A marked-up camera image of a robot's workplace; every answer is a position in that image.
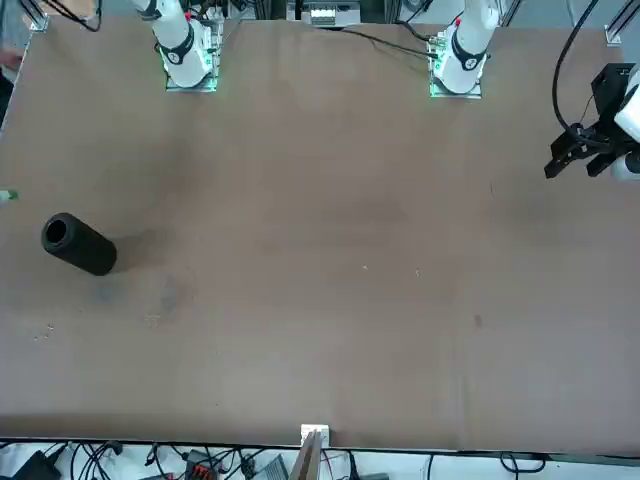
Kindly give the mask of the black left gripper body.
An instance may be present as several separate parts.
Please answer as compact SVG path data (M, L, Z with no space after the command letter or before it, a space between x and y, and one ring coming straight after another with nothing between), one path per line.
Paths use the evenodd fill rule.
M634 68L634 63L608 63L592 80L591 89L598 113L598 121L594 125L597 131L611 128Z

